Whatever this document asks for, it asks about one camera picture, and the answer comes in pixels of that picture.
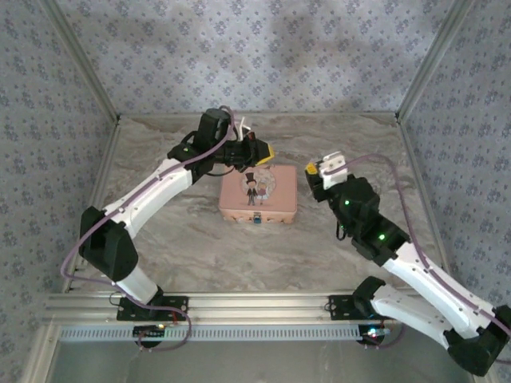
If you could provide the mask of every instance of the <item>black mounting bracket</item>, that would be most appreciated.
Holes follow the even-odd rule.
[[[378,314],[367,315],[355,306],[353,295],[330,295],[325,305],[325,310],[330,313],[332,321],[364,321],[364,320],[384,320]]]
[[[153,306],[174,307],[188,312],[188,297],[176,295],[162,295]],[[117,320],[120,322],[183,322],[183,315],[167,310],[142,309],[127,298],[121,298],[117,310]]]

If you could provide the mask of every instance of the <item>patterned wall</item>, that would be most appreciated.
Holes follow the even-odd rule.
[[[451,4],[58,2],[121,114],[394,111]]]
[[[495,305],[511,305],[510,62],[511,4],[476,2],[406,123],[452,268]]]
[[[42,294],[76,239],[109,123],[35,0],[0,2],[0,382],[22,373]]]

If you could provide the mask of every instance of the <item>metal frame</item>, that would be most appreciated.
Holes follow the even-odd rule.
[[[103,113],[114,122],[117,119],[117,113],[113,107],[112,101],[110,100],[107,92],[103,88],[100,79],[94,72],[93,66],[90,63],[87,54],[83,50],[78,41],[77,35],[74,33],[73,28],[67,21],[61,7],[55,0],[39,0],[42,9],[46,12],[46,15],[50,19],[51,24],[55,28],[58,36],[64,43],[71,59],[77,66],[87,86],[93,93],[96,101],[103,111]]]
[[[412,80],[412,84],[402,99],[397,113],[399,122],[404,122],[410,116],[412,109],[417,104],[424,88],[430,82],[431,76],[433,76],[435,69],[440,64],[450,43],[458,34],[465,16],[469,13],[474,3],[474,0],[454,0],[436,38],[431,43],[430,50],[428,50],[428,53],[422,60],[421,66]]]

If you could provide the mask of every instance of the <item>pink tin box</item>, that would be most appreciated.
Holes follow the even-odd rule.
[[[292,223],[296,214],[296,168],[261,165],[222,179],[220,211],[235,221]]]

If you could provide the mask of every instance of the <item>cartoon couple sticker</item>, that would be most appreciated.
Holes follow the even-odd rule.
[[[247,196],[248,196],[248,205],[255,206],[256,199],[260,201],[260,204],[263,204],[263,201],[268,199],[270,196],[267,192],[268,184],[264,181],[259,181],[254,178],[254,173],[245,173],[247,177]]]

